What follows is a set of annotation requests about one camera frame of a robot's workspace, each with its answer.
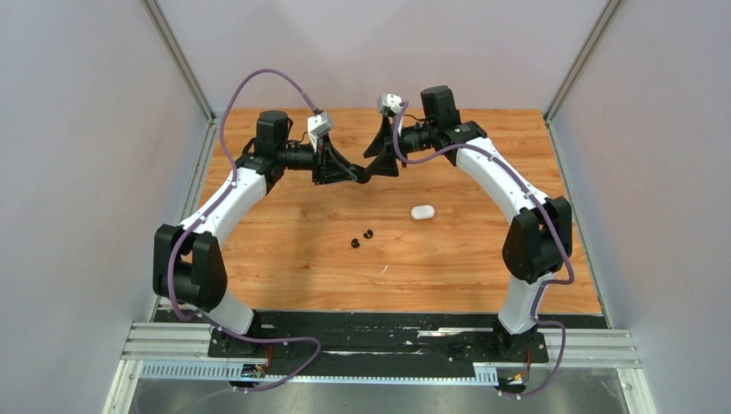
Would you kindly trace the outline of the black earbud charging case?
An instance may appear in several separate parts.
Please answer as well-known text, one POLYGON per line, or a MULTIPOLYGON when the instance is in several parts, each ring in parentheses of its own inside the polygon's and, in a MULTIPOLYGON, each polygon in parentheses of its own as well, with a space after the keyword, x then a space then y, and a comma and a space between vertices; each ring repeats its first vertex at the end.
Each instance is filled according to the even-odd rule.
POLYGON ((370 171, 362 166, 353 166, 351 171, 353 173, 353 180, 358 184, 367 184, 372 179, 370 171))

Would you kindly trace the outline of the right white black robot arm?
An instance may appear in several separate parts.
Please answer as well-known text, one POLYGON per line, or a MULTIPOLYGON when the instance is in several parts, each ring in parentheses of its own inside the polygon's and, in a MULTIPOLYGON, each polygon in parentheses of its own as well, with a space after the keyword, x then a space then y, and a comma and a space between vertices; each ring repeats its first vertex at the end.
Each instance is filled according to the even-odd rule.
POLYGON ((382 123, 364 152, 372 161, 367 171, 397 176, 401 166, 413 164, 410 154, 432 149, 435 157, 446 157, 471 177, 497 205, 509 225, 502 257, 510 279, 491 339, 497 356, 514 360, 525 351, 526 335, 538 324, 537 310, 555 274, 566 269, 566 282, 573 281, 572 207, 565 198, 551 198, 530 184, 481 126, 462 120, 448 86, 423 90, 421 100, 423 116, 407 127, 403 119, 408 102, 392 93, 379 97, 382 123))

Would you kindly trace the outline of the right aluminium frame post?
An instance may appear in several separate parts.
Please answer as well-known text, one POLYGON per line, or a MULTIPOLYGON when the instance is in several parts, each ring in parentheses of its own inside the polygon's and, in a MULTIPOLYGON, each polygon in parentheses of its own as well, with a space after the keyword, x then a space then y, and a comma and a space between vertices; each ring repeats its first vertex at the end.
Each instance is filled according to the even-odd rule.
POLYGON ((547 126, 550 126, 554 119, 558 116, 566 99, 569 97, 573 86, 582 74, 584 67, 588 64, 590 58, 615 19, 615 15, 624 3, 625 2, 623 0, 608 0, 604 2, 596 21, 593 23, 581 48, 579 48, 574 61, 569 67, 563 81, 559 85, 551 103, 543 112, 543 119, 547 126))

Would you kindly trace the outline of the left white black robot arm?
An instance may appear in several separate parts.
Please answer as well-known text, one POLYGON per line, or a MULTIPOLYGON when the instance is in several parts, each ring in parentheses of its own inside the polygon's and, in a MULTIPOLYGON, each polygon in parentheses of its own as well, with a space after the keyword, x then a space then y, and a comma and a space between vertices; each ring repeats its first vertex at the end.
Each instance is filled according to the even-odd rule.
POLYGON ((163 224, 154 235, 153 291, 174 304, 189 305, 195 316, 232 332, 231 345, 244 356, 263 348, 264 333, 254 327, 256 311, 228 289, 222 246, 234 227, 287 170, 310 171, 317 185, 364 184, 369 179, 364 167, 348 161, 332 145, 328 113, 309 118, 308 144, 290 139, 292 125, 283 111, 261 112, 256 135, 214 195, 181 223, 163 224))

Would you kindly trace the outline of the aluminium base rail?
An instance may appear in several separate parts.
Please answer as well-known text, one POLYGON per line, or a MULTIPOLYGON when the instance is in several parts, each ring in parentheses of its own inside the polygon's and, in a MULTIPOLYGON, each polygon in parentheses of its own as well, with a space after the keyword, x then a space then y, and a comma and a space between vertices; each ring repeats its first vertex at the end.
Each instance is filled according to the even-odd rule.
MULTIPOLYGON (((122 351, 124 360, 263 363, 269 358, 304 361, 314 351, 311 342, 295 343, 295 330, 283 324, 264 331, 281 343, 248 344, 225 339, 201 323, 134 323, 122 351)), ((620 329, 540 329, 528 344, 499 352, 489 328, 355 325, 347 329, 321 327, 316 337, 323 356, 435 356, 439 361, 466 361, 496 367, 548 366, 639 368, 631 335, 620 329)))

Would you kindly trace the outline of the aluminium frame post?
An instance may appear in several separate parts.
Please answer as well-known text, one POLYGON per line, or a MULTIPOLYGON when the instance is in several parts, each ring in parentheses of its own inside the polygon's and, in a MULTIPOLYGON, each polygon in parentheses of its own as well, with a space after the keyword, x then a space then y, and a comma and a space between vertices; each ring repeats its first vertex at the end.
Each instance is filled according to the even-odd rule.
POLYGON ((566 99, 569 97, 573 86, 582 74, 584 67, 588 64, 590 58, 615 19, 615 15, 624 3, 625 2, 623 0, 608 0, 604 2, 596 21, 593 23, 581 48, 579 48, 574 61, 569 67, 563 81, 559 85, 551 103, 543 112, 543 119, 547 126, 550 126, 554 119, 558 116, 566 99))
POLYGON ((183 48, 178 42, 172 25, 168 22, 166 14, 159 1, 141 0, 141 4, 145 8, 153 26, 166 47, 167 52, 171 56, 174 65, 178 69, 178 72, 181 75, 188 92, 191 94, 194 103, 198 107, 198 110, 208 123, 213 123, 216 119, 216 114, 212 110, 211 104, 203 91, 203 87, 197 79, 190 62, 186 58, 183 48))

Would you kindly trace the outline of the white earbud charging case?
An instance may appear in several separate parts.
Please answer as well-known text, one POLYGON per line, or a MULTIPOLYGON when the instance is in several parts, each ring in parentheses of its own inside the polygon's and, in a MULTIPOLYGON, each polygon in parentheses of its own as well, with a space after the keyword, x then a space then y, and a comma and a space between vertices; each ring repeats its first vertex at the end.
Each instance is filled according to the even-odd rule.
POLYGON ((428 220, 435 217, 435 208, 431 204, 422 204, 410 210, 411 217, 416 221, 428 220))

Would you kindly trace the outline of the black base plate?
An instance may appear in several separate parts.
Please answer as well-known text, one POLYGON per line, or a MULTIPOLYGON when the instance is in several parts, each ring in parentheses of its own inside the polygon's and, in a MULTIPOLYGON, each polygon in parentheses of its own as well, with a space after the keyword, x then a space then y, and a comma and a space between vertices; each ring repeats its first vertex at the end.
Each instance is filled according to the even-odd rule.
POLYGON ((256 343, 206 323, 176 323, 162 312, 135 323, 123 353, 161 379, 346 384, 492 386, 529 369, 546 373, 612 368, 614 335, 602 317, 561 315, 562 329, 510 340, 496 335, 493 313, 263 310, 256 343))

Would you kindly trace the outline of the left aluminium frame post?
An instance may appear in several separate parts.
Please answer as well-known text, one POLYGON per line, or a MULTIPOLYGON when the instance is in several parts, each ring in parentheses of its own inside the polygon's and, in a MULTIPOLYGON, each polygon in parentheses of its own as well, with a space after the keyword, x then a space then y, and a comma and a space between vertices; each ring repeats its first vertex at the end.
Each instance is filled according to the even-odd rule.
POLYGON ((145 8, 153 26, 166 47, 167 52, 171 56, 174 65, 178 69, 178 72, 181 75, 188 92, 191 94, 194 103, 198 107, 198 110, 208 123, 213 123, 216 119, 216 114, 212 110, 211 104, 203 91, 203 87, 197 79, 190 62, 186 58, 183 48, 178 42, 172 25, 168 22, 166 14, 159 1, 141 0, 141 4, 145 8))

